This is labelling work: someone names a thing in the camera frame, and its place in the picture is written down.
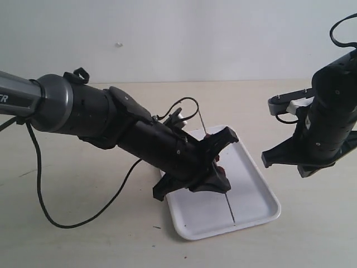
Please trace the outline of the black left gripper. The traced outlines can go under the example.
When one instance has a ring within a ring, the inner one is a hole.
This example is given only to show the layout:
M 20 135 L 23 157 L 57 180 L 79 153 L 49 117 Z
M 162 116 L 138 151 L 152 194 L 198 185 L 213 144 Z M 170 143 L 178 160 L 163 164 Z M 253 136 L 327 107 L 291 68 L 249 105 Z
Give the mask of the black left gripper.
M 194 193 L 228 192 L 230 182 L 226 176 L 220 179 L 216 175 L 213 161 L 223 149 L 238 141 L 237 134 L 228 126 L 200 141 L 188 135 L 186 143 L 177 143 L 168 162 L 160 164 L 159 169 L 165 174 L 153 187 L 153 197 L 162 201 L 168 193 L 183 188 Z

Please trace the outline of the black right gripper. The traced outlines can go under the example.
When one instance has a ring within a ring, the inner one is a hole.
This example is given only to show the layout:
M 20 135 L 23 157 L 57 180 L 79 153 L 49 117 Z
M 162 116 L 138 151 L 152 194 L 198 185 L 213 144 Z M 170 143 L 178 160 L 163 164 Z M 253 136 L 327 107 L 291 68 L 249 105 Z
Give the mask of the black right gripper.
M 294 165 L 302 178 L 307 178 L 321 169 L 334 166 L 337 161 L 356 149 L 356 131 L 338 144 L 321 142 L 298 142 L 289 138 L 274 148 L 262 152 L 266 168 L 273 164 Z

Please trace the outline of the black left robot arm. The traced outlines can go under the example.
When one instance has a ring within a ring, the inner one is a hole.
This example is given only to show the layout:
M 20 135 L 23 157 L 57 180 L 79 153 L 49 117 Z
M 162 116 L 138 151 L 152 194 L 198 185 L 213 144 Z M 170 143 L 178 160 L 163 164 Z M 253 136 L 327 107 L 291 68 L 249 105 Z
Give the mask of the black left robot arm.
M 197 140 L 184 131 L 181 110 L 153 116 L 123 90 L 88 85 L 84 69 L 24 79 L 1 73 L 1 113 L 28 120 L 42 132 L 73 135 L 100 149 L 120 147 L 163 171 L 153 197 L 171 192 L 226 193 L 231 185 L 216 165 L 219 153 L 238 141 L 229 127 Z

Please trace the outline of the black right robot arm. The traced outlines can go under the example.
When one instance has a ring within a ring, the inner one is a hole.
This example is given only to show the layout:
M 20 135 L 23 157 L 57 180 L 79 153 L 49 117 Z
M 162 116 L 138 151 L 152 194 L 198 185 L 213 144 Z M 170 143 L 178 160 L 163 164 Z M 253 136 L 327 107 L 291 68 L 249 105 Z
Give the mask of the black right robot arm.
M 334 166 L 356 149 L 356 50 L 317 71 L 311 87 L 276 95 L 269 112 L 297 117 L 292 137 L 262 152 L 266 168 L 296 165 L 301 177 Z

